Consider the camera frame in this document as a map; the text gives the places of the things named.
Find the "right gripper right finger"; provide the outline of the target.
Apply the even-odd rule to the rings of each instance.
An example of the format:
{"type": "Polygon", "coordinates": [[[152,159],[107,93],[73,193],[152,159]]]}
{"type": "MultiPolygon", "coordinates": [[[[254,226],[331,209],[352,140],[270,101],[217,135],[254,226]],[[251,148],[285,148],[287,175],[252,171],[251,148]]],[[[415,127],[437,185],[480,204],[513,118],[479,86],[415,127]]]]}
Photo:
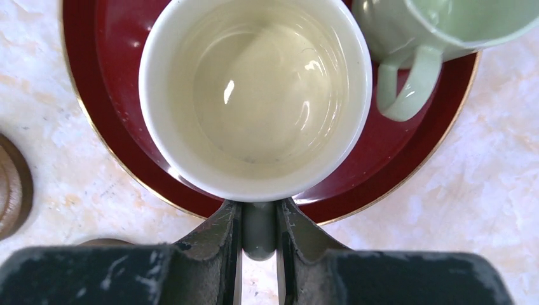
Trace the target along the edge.
{"type": "Polygon", "coordinates": [[[464,252],[353,250],[290,198],[276,209],[281,304],[512,304],[499,272],[464,252]]]}

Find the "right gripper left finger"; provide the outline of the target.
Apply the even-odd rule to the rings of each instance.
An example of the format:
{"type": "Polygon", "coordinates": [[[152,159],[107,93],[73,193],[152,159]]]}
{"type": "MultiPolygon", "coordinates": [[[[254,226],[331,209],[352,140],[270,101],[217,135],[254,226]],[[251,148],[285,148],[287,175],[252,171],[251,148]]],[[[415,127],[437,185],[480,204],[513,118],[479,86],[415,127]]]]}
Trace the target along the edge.
{"type": "Polygon", "coordinates": [[[2,304],[234,304],[241,206],[225,201],[175,243],[29,247],[1,266],[2,304]]]}

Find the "brown wooden coaster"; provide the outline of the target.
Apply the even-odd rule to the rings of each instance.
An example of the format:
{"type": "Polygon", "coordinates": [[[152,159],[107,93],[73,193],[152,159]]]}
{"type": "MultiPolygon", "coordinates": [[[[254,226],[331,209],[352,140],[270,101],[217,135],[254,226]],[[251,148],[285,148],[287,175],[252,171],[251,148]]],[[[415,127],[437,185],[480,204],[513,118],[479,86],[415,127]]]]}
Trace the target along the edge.
{"type": "Polygon", "coordinates": [[[34,184],[28,163],[5,135],[1,135],[1,239],[15,234],[31,214],[34,184]]]}
{"type": "Polygon", "coordinates": [[[115,238],[97,238],[93,240],[84,241],[79,246],[123,246],[132,245],[132,243],[115,238]]]}

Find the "cream yellow mug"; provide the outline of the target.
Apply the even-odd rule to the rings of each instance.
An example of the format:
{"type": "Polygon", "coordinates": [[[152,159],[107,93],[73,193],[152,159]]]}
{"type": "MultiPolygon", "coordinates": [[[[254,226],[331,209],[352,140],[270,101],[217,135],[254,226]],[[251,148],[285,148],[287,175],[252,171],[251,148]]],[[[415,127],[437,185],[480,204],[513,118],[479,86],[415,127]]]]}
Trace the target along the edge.
{"type": "Polygon", "coordinates": [[[346,159],[371,92],[367,45],[342,1],[171,1],[139,68],[159,152],[192,186],[247,204],[255,261],[276,248],[270,204],[346,159]]]}

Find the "light green cup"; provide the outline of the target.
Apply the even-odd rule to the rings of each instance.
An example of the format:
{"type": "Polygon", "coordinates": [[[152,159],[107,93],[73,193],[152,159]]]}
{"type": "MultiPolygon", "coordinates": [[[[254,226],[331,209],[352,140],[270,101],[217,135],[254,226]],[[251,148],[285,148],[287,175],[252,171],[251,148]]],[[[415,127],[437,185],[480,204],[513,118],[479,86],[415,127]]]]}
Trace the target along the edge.
{"type": "Polygon", "coordinates": [[[376,104],[407,121],[429,99],[442,64],[522,36],[538,1],[354,1],[351,11],[379,64],[376,104]]]}

